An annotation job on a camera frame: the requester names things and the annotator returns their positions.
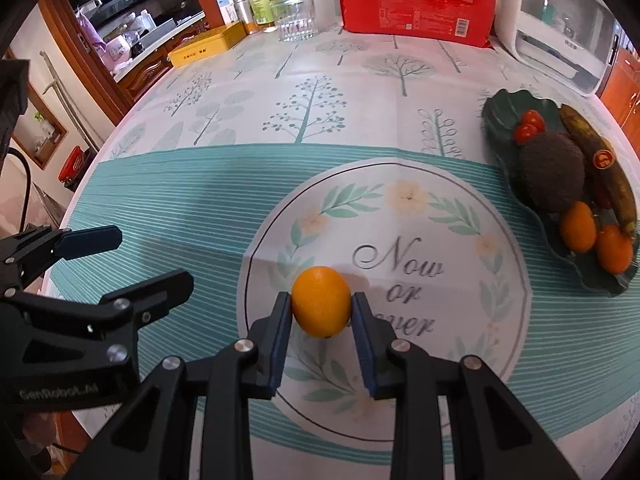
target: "metal bolt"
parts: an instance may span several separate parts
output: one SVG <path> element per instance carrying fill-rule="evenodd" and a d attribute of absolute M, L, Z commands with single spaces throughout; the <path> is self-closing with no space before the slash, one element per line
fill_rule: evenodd
<path fill-rule="evenodd" d="M 107 348 L 107 359 L 111 363 L 121 363 L 129 355 L 124 345 L 111 345 Z"/>
<path fill-rule="evenodd" d="M 127 310 L 131 305 L 131 302 L 127 298 L 118 298 L 113 302 L 113 306 L 116 310 Z"/>
<path fill-rule="evenodd" d="M 165 370 L 175 370 L 178 366 L 180 366 L 180 358 L 175 355 L 162 359 L 162 368 Z"/>
<path fill-rule="evenodd" d="M 396 352 L 408 352 L 409 348 L 411 348 L 411 343 L 406 339 L 394 339 L 391 342 L 391 348 Z"/>
<path fill-rule="evenodd" d="M 475 355 L 468 355 L 462 360 L 462 364 L 469 370 L 479 370 L 482 368 L 482 361 Z"/>
<path fill-rule="evenodd" d="M 239 352 L 248 352 L 254 347 L 254 342 L 250 339 L 238 339 L 235 342 L 234 348 Z"/>

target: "small white box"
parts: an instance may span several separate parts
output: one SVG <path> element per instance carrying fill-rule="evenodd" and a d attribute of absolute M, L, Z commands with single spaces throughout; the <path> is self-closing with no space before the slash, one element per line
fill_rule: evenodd
<path fill-rule="evenodd" d="M 236 8 L 234 7 L 234 1 L 236 0 L 216 0 L 218 7 L 220 7 L 220 14 L 222 19 L 225 20 L 225 25 L 230 25 L 233 22 L 239 21 Z"/>

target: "orange fruit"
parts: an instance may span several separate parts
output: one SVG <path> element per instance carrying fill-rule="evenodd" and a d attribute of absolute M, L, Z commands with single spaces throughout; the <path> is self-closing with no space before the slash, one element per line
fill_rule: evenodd
<path fill-rule="evenodd" d="M 349 285 L 331 267 L 311 267 L 300 272 L 291 287 L 291 309 L 309 335 L 336 335 L 351 317 Z"/>
<path fill-rule="evenodd" d="M 575 202 L 560 216 L 560 236 L 574 253 L 585 253 L 596 243 L 596 222 L 591 208 L 584 202 Z"/>
<path fill-rule="evenodd" d="M 631 240 L 622 232 L 620 226 L 615 224 L 605 225 L 598 233 L 596 250 L 598 263 L 611 274 L 625 272 L 634 257 Z"/>

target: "white wall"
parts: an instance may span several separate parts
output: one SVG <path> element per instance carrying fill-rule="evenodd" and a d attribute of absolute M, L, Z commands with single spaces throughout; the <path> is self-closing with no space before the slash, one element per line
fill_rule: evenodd
<path fill-rule="evenodd" d="M 65 57 L 62 55 L 62 52 L 47 28 L 38 6 L 34 7 L 22 24 L 18 34 L 16 34 L 16 37 L 11 43 L 11 48 L 14 51 L 15 57 L 18 59 L 30 60 L 29 81 L 31 85 L 68 131 L 68 134 L 62 139 L 44 170 L 41 170 L 30 161 L 31 176 L 34 183 L 38 184 L 52 199 L 66 207 L 73 193 L 58 181 L 58 173 L 75 146 L 80 146 L 85 150 L 87 145 L 84 140 L 82 140 L 78 130 L 73 126 L 71 119 L 66 114 L 65 109 L 62 107 L 53 89 L 47 91 L 46 94 L 42 94 L 46 86 L 52 81 L 52 78 L 44 59 L 40 56 L 41 50 L 49 55 L 53 66 L 58 72 L 58 76 L 71 94 L 76 110 L 80 112 L 81 117 L 84 119 L 82 122 L 90 132 L 92 130 L 94 131 L 93 137 L 98 145 L 101 145 L 100 140 L 105 141 L 109 135 L 111 135 L 114 130 L 114 125 L 100 109 L 86 88 L 84 88 L 84 85 L 80 82 L 73 69 L 66 62 Z M 18 149 L 18 146 L 13 141 L 12 146 Z"/>

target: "table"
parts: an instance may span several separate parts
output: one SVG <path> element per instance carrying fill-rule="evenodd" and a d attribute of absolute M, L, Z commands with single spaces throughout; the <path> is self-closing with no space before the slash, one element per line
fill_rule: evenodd
<path fill-rule="evenodd" d="M 640 417 L 640 282 L 610 299 L 550 255 L 484 142 L 480 111 L 500 88 L 581 111 L 640 190 L 638 158 L 599 100 L 499 46 L 338 27 L 293 44 L 256 35 L 171 70 L 120 123 L 65 224 L 112 222 L 124 242 L 56 264 L 44 290 L 96 301 L 189 270 L 190 301 L 140 331 L 147 374 L 168 354 L 216 352 L 300 270 L 331 264 L 402 336 L 480 354 L 580 476 L 600 478 Z M 348 331 L 292 332 L 278 397 L 250 408 L 257 479 L 388 478 L 393 405 L 366 396 L 354 359 Z M 95 433 L 111 411 L 78 417 Z M 445 456 L 452 478 L 449 442 Z"/>

